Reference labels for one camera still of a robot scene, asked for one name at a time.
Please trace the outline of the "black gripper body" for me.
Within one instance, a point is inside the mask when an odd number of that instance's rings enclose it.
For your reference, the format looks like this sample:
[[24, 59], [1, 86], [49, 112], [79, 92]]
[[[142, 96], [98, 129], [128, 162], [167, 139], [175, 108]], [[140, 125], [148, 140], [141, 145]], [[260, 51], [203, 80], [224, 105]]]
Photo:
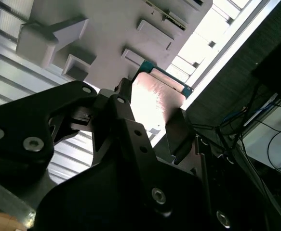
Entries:
[[200, 180], [161, 159], [141, 186], [118, 155], [54, 187], [38, 206], [36, 231], [223, 231]]

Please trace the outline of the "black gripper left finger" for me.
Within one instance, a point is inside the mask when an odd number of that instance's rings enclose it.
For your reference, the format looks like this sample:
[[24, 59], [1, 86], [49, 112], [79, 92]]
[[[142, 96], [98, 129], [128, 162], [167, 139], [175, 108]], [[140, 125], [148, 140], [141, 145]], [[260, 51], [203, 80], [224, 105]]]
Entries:
[[82, 130], [93, 134], [94, 157], [99, 158], [93, 166], [118, 155], [141, 186], [152, 185], [146, 172], [158, 160], [144, 126], [135, 121], [131, 96], [127, 79], [109, 96], [73, 81], [1, 105], [0, 210], [16, 217], [36, 216], [47, 194], [38, 200], [34, 186], [45, 174], [54, 147]]

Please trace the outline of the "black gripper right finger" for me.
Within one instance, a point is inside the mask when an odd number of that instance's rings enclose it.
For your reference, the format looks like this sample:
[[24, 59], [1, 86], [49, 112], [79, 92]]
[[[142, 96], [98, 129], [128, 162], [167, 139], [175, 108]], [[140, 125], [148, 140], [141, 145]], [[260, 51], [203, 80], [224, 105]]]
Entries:
[[173, 164], [192, 174], [192, 179], [184, 180], [188, 186], [187, 207], [194, 219], [191, 225], [199, 231], [209, 231], [214, 227], [211, 147], [204, 137], [196, 134], [182, 109], [166, 123], [166, 136], [170, 154], [175, 157]]

